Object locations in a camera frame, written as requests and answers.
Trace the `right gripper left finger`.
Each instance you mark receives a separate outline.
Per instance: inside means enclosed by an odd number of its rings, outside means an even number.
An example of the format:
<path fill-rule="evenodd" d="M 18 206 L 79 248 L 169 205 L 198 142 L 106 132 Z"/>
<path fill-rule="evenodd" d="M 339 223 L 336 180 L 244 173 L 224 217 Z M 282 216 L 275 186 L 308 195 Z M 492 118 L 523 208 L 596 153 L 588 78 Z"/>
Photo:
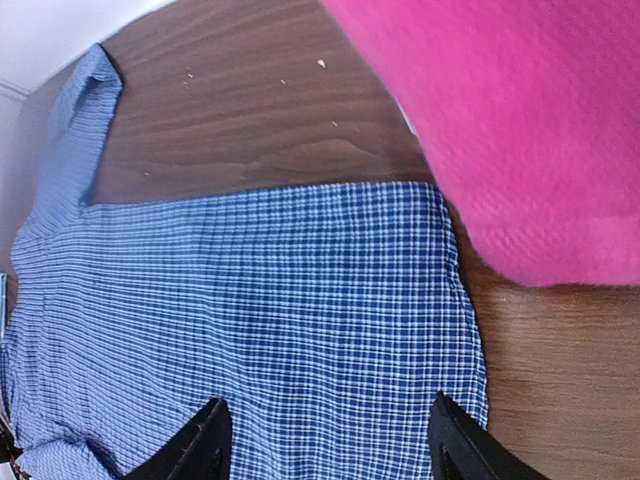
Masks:
<path fill-rule="evenodd" d="M 210 400 L 126 480 L 225 480 L 230 478 L 232 419 L 223 399 Z"/>

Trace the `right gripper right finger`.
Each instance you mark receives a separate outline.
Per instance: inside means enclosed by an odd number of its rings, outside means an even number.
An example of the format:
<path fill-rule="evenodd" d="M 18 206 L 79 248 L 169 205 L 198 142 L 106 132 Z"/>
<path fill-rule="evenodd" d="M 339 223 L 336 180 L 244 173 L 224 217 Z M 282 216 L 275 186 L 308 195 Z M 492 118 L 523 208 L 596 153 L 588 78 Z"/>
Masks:
<path fill-rule="evenodd" d="M 428 444 L 435 479 L 543 480 L 442 391 L 430 410 Z"/>

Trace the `blue dotted shirt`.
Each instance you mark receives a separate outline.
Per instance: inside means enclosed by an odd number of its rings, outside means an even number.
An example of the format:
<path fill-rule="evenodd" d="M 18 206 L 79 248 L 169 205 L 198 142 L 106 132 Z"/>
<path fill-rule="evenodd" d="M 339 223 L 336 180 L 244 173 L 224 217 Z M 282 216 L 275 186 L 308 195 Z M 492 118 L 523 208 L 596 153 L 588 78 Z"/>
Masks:
<path fill-rule="evenodd" d="M 117 479 L 208 401 L 234 479 L 427 479 L 438 392 L 487 374 L 452 222 L 414 182 L 90 198 L 122 90 L 100 46 L 50 115 L 1 389 L 36 479 Z"/>

